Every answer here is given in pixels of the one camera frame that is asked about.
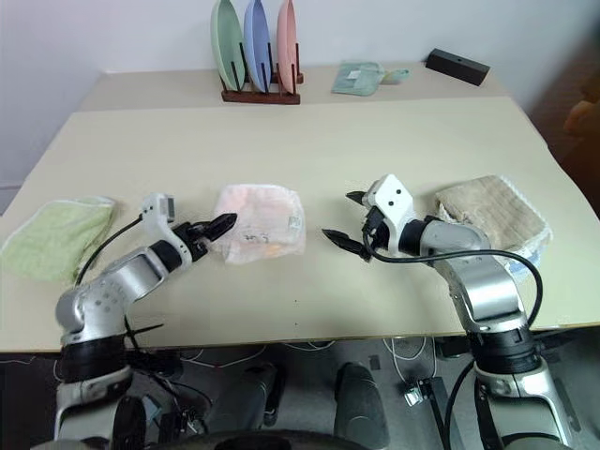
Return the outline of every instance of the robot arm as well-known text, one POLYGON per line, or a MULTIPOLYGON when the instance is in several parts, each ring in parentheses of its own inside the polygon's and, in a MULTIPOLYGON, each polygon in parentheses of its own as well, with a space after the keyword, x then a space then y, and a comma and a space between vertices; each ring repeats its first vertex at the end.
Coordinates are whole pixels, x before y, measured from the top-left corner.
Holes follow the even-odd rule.
POLYGON ((171 229, 173 198, 152 194, 142 205, 142 224, 157 241, 111 263, 97 278, 65 292, 56 307, 64 328, 62 373, 57 389, 56 440, 102 440, 118 448, 142 448, 141 402, 126 397, 133 371, 126 360, 125 318, 129 307, 185 270, 230 230, 236 214, 171 229))
MULTIPOLYGON (((392 256, 429 257, 490 248, 474 227, 415 218, 413 198, 394 175, 386 175, 368 192, 348 197, 368 209, 363 244, 346 234, 325 230, 336 245, 366 261, 385 248, 392 256)), ((535 348, 515 282, 489 254, 429 262, 446 280, 457 315, 471 344, 477 378, 476 407, 486 448, 504 448, 523 439, 572 445, 568 418, 548 364, 535 348)))

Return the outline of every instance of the black cable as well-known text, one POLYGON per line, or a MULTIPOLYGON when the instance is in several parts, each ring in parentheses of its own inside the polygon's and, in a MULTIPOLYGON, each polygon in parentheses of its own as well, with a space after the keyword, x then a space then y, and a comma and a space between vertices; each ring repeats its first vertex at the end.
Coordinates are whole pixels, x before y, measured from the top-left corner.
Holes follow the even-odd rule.
POLYGON ((363 244, 367 249, 367 252, 376 260, 382 261, 384 263, 431 263, 433 261, 441 261, 441 260, 450 260, 453 258, 464 258, 466 256, 502 256, 504 258, 510 258, 512 260, 516 260, 527 267, 533 275, 533 279, 535 280, 535 302, 533 303, 532 312, 527 319, 527 323, 529 326, 533 325, 535 319, 537 318, 537 314, 542 307, 542 297, 544 295, 544 285, 542 283, 542 276, 540 275, 537 267, 533 265, 531 261, 527 258, 524 258, 516 253, 511 253, 510 251, 505 250, 494 250, 494 249, 481 249, 481 250, 463 250, 463 251, 453 251, 450 253, 440 253, 437 255, 428 255, 428 256, 415 256, 410 258, 391 258, 388 256, 383 256, 377 253, 371 244, 368 241, 367 232, 363 232, 363 244))
MULTIPOLYGON (((92 253, 92 255, 89 257, 89 259, 87 260, 87 262, 83 266, 82 270, 78 274, 77 279, 75 280, 75 286, 79 286, 80 284, 82 284, 83 277, 85 276, 85 273, 90 268, 90 266, 92 265, 92 263, 96 260, 96 258, 100 254, 100 252, 104 248, 106 248, 106 246, 108 246, 114 239, 116 239, 117 237, 119 237, 121 234, 127 232, 128 230, 131 230, 133 227, 135 227, 141 221, 142 221, 142 215, 139 215, 135 220, 129 222, 129 224, 127 224, 125 227, 123 227, 120 230, 118 230, 117 232, 115 232, 108 239, 106 239, 106 241, 104 241, 102 244, 100 244, 98 246, 98 248, 94 251, 94 253, 92 253)), ((135 353, 142 353, 142 349, 140 348, 140 344, 138 342, 138 339, 136 339, 136 337, 135 337, 135 333, 133 332, 133 330, 131 328, 131 325, 129 324, 127 316, 125 316, 125 328, 127 330, 127 337, 129 338, 129 340, 131 341, 131 344, 133 345, 134 352, 135 353)), ((147 370, 143 371, 142 373, 144 375, 150 377, 158 386, 160 386, 169 395, 173 396, 174 398, 183 398, 179 393, 177 393, 174 390, 172 390, 169 387, 168 384, 166 384, 163 380, 161 380, 159 378, 159 376, 157 376, 157 374, 155 374, 151 370, 147 369, 147 370)), ((209 396, 207 396, 204 392, 200 391, 199 389, 196 389, 196 388, 194 388, 192 386, 188 386, 187 384, 183 384, 183 383, 180 383, 180 382, 170 382, 170 383, 177 384, 177 385, 180 385, 182 387, 186 387, 187 389, 190 389, 190 390, 196 392, 211 407, 213 406, 213 400, 211 400, 211 398, 209 396)), ((154 419, 154 421, 155 421, 155 424, 158 426, 158 428, 160 428, 160 425, 158 424, 157 420, 154 419)), ((200 424, 202 426, 202 429, 203 429, 204 433, 208 434, 208 426, 206 425, 206 422, 204 422, 204 420, 201 419, 201 418, 199 419, 199 422, 200 422, 200 424)))
POLYGON ((190 386, 188 384, 184 384, 182 382, 172 382, 172 381, 169 381, 169 383, 173 384, 175 386, 185 387, 186 389, 189 389, 190 391, 194 391, 196 394, 198 394, 200 397, 202 397, 204 400, 206 400, 206 403, 208 403, 211 407, 213 406, 213 400, 211 400, 211 398, 209 396, 207 396, 200 389, 197 389, 197 388, 195 388, 193 386, 190 386))
POLYGON ((128 225, 123 227, 121 230, 117 231, 115 234, 113 234, 111 237, 109 237, 106 241, 104 241, 102 244, 100 244, 99 247, 94 251, 94 253, 92 253, 92 256, 90 256, 90 258, 87 260, 87 262, 83 266, 82 270, 80 271, 79 275, 77 276, 77 279, 75 280, 75 286, 79 286, 80 284, 82 284, 82 280, 83 280, 83 276, 85 275, 85 272, 87 272, 87 269, 90 268, 90 265, 92 265, 92 263, 96 260, 96 258, 100 254, 100 252, 104 248, 106 248, 106 246, 108 246, 114 239, 119 237, 124 232, 135 227, 141 221, 142 221, 142 215, 139 215, 138 218, 136 218, 135 220, 130 222, 128 225))
POLYGON ((204 431, 204 434, 208 434, 208 426, 206 425, 206 421, 201 417, 198 417, 197 419, 198 422, 200 422, 200 426, 202 427, 202 431, 204 431))
POLYGON ((472 360, 458 375, 457 380, 454 383, 454 387, 452 388, 452 392, 450 393, 450 397, 448 398, 448 403, 446 403, 446 412, 444 414, 443 419, 443 439, 442 444, 444 450, 452 450, 452 444, 450 443, 450 420, 452 418, 452 408, 454 407, 454 402, 457 399, 458 390, 462 385, 462 382, 465 381, 467 375, 473 368, 475 364, 474 360, 472 360))

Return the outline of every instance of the dish rack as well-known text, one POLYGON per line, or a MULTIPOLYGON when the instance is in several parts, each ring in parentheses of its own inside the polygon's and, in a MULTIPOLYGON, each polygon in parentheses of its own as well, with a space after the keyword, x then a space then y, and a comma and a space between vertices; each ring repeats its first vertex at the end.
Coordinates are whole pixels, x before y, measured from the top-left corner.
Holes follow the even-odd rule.
POLYGON ((228 89, 222 77, 219 75, 221 85, 223 86, 223 90, 221 91, 221 98, 223 98, 223 101, 276 105, 300 104, 300 94, 298 94, 296 89, 297 84, 302 84, 304 82, 304 74, 300 71, 300 46, 296 42, 296 61, 295 64, 292 64, 293 91, 286 92, 286 90, 281 87, 282 82, 281 76, 279 74, 279 63, 276 63, 275 67, 273 67, 273 54, 271 52, 271 43, 269 42, 267 45, 269 51, 269 64, 271 66, 270 68, 272 75, 271 80, 269 80, 269 82, 266 82, 266 67, 264 66, 264 63, 261 63, 262 76, 264 84, 266 86, 266 92, 261 92, 259 89, 257 89, 254 85, 254 82, 252 82, 252 80, 248 76, 248 65, 246 62, 246 55, 244 54, 244 45, 242 44, 242 42, 240 42, 239 49, 242 55, 242 60, 244 61, 246 75, 244 77, 244 80, 240 82, 239 77, 237 75, 237 70, 235 69, 235 63, 233 61, 230 62, 233 70, 233 76, 235 78, 235 87, 237 87, 237 90, 228 89), (247 84, 249 84, 249 90, 245 90, 247 84), (272 84, 277 85, 277 89, 270 89, 269 87, 272 84))

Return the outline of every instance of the green towel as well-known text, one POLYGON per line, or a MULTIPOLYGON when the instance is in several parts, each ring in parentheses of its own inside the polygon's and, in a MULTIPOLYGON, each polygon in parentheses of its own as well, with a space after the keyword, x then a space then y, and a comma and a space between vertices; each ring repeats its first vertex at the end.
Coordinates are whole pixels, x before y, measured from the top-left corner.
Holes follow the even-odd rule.
POLYGON ((331 92, 371 96, 377 91, 380 84, 400 84, 409 77, 409 74, 410 72, 406 68, 385 71, 379 63, 343 61, 331 92))
POLYGON ((3 245, 3 267, 29 278, 73 282, 106 236, 113 209, 105 197, 45 204, 3 245))

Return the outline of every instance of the plastic bag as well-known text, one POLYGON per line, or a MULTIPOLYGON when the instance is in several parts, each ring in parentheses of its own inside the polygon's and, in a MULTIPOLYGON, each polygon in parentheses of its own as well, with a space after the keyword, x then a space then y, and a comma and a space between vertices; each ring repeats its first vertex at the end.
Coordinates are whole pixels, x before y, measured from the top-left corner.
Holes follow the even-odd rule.
POLYGON ((274 185, 228 185, 221 190, 215 217, 224 213, 237 213, 235 226, 213 243, 226 263, 304 253, 307 231, 296 192, 274 185))

